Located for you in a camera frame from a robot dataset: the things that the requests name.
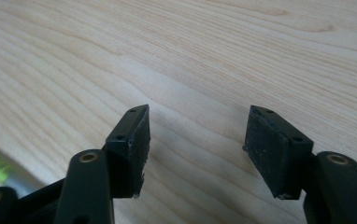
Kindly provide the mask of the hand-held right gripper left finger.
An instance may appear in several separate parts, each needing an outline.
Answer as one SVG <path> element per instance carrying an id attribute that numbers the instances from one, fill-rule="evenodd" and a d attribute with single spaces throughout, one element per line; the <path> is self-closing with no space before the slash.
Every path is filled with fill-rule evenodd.
<path id="1" fill-rule="evenodd" d="M 102 149 L 107 154 L 111 197 L 138 197 L 150 152 L 150 107 L 140 105 L 126 111 Z"/>

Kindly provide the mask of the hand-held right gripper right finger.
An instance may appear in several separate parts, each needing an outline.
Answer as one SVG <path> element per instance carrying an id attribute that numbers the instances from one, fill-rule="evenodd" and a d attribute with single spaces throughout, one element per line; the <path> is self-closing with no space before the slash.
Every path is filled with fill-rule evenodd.
<path id="1" fill-rule="evenodd" d="M 275 198 L 298 200 L 313 141 L 271 109 L 252 105 L 243 150 Z"/>

